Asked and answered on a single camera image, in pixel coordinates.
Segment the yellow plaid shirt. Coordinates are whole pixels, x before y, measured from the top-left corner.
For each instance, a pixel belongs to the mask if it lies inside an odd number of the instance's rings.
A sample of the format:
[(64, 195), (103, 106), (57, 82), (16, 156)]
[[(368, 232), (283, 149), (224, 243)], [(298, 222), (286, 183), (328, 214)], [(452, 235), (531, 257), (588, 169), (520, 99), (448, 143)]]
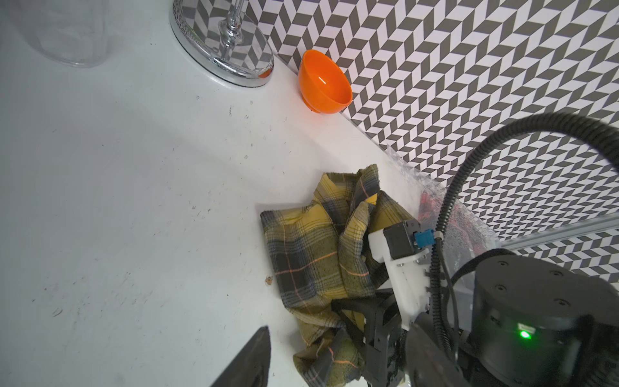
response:
[(411, 219), (381, 188), (371, 164), (355, 174), (324, 173), (309, 205), (260, 215), (274, 279), (305, 344), (293, 357), (309, 386), (345, 386), (364, 360), (334, 300), (372, 298), (388, 280), (367, 235)]

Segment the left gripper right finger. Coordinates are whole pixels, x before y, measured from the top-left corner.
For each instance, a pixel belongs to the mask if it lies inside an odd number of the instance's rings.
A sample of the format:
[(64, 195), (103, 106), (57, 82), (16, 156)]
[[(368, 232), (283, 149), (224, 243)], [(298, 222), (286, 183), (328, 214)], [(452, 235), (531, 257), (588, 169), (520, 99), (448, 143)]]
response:
[(433, 340), (432, 321), (420, 314), (406, 335), (406, 372), (411, 386), (469, 386), (453, 362)]

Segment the clear plastic vacuum bag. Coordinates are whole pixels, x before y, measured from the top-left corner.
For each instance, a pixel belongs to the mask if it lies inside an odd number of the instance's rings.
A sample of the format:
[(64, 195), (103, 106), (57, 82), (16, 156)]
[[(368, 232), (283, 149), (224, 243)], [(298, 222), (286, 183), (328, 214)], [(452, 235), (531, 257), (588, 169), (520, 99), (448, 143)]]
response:
[[(408, 165), (391, 148), (385, 153), (398, 171), (399, 203), (420, 222), (422, 229), (435, 229), (446, 186)], [(482, 253), (501, 247), (497, 234), (461, 202), (456, 202), (451, 211), (445, 237), (443, 254), (451, 275)]]

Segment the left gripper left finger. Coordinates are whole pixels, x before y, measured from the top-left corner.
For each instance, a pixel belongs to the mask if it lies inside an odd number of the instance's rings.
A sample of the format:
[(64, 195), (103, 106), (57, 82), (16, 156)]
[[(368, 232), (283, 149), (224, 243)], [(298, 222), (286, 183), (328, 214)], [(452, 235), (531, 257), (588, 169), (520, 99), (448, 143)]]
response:
[(268, 326), (260, 327), (211, 385), (212, 387), (267, 387), (271, 364)]

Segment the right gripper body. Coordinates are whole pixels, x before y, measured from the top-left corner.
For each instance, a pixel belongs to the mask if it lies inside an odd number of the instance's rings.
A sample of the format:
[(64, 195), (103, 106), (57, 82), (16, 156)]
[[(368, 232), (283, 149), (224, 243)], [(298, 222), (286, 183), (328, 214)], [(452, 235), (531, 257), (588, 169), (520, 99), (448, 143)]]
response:
[(368, 385), (400, 385), (405, 379), (406, 333), (393, 290), (380, 290), (373, 298), (334, 300), (331, 309), (343, 319), (363, 358)]

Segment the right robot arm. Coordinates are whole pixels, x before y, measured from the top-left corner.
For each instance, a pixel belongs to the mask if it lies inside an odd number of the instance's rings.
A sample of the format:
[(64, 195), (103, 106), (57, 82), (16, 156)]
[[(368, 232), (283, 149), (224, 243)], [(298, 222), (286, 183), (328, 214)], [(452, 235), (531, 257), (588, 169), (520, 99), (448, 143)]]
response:
[(475, 277), (472, 329), (460, 332), (459, 354), (441, 352), (427, 314), (404, 329), (396, 298), (334, 301), (364, 316), (346, 329), (364, 360), (370, 386), (615, 386), (618, 383), (618, 293), (540, 259), (494, 249), (467, 262), (456, 278)]

